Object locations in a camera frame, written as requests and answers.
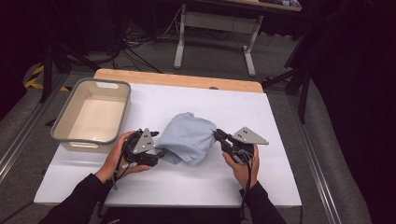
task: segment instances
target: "plastic bin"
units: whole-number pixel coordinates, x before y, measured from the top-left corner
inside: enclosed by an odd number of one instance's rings
[[[52,137],[69,150],[108,153],[120,135],[130,94],[127,82],[82,79],[56,119]]]

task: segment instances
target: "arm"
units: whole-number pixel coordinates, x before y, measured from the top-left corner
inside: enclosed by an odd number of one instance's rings
[[[233,169],[233,175],[244,189],[248,182],[248,168],[246,165],[235,163],[229,154],[223,152],[223,157],[226,163]],[[251,180],[250,189],[246,196],[245,202],[250,210],[253,223],[271,223],[271,224],[286,224],[283,217],[277,212],[274,205],[268,199],[268,193],[257,180],[259,173],[260,158],[257,146],[254,146],[254,159],[251,161]],[[241,189],[241,195],[244,195],[244,190]]]
[[[121,154],[122,144],[132,133],[120,136],[116,146],[108,154],[105,164],[93,175],[88,175],[79,182],[73,192],[59,205],[53,207],[39,222],[45,223],[89,223],[91,214],[97,202],[104,199],[112,185],[107,180],[113,176]],[[124,175],[146,171],[149,166],[139,165],[129,168]]]

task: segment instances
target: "hand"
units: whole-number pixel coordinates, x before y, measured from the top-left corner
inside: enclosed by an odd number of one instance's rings
[[[110,151],[110,153],[108,153],[105,163],[99,169],[99,171],[96,172],[95,175],[99,178],[99,180],[102,183],[105,183],[108,179],[111,178],[111,176],[113,176],[114,170],[116,169],[117,163],[120,158],[122,145],[125,142],[125,139],[127,139],[132,133],[134,133],[134,132],[124,133],[120,136],[117,144],[113,147],[113,149]],[[122,158],[120,166],[122,166],[124,164],[128,164],[128,162],[126,162],[125,159]],[[149,170],[149,166],[138,165],[135,167],[128,168],[125,171],[123,176],[126,176],[131,173],[139,173],[139,172],[143,172],[143,171],[147,171],[147,170]]]
[[[223,152],[223,157],[225,162],[233,169],[233,175],[236,180],[242,186],[243,189],[246,188],[248,183],[248,166],[246,164],[239,164],[233,161],[233,158],[227,153]],[[250,180],[250,188],[257,183],[257,174],[259,173],[260,159],[259,159],[259,150],[257,145],[254,145],[254,159],[250,161],[251,166],[251,180]]]

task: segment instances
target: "gray fabric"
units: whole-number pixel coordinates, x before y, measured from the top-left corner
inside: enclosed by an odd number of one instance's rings
[[[194,166],[216,142],[215,130],[216,125],[209,120],[195,118],[192,113],[178,114],[166,126],[156,148],[169,150],[163,157],[165,161],[185,161]]]

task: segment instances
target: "light blue cloth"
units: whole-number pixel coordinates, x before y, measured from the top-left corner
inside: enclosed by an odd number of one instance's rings
[[[216,139],[216,125],[209,120],[195,118],[192,113],[178,114],[169,122],[157,149],[168,149],[163,159],[173,164],[181,160],[194,166],[204,159]]]

